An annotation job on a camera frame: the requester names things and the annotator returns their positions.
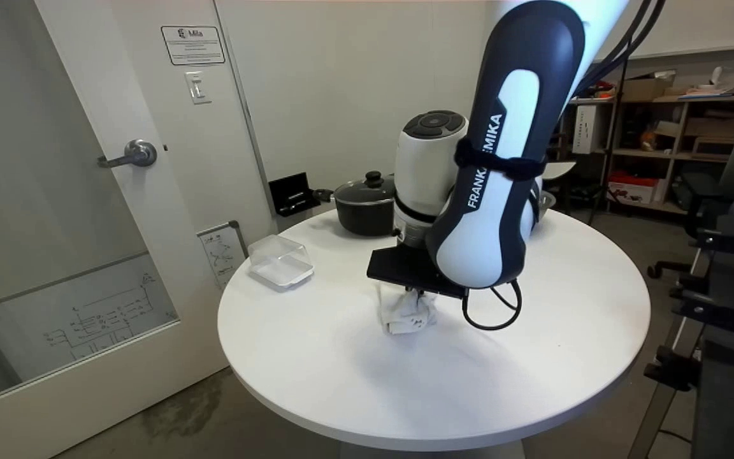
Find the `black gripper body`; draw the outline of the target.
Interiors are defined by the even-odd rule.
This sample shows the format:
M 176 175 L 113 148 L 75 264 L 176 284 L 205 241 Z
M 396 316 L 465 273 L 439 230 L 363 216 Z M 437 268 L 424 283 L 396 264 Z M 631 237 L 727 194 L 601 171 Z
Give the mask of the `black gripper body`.
M 431 291 L 441 295 L 465 297 L 468 288 L 450 281 L 424 247 L 382 247 L 374 249 L 368 276 L 405 288 Z

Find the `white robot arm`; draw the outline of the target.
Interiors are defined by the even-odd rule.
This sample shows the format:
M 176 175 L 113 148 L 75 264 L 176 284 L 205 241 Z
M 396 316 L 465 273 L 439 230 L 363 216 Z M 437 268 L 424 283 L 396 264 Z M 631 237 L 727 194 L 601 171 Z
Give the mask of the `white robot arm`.
M 424 223 L 371 258 L 368 276 L 465 295 L 516 283 L 538 219 L 536 186 L 569 101 L 648 38 L 668 0 L 497 0 L 468 133 L 445 157 L 411 154 L 397 205 Z

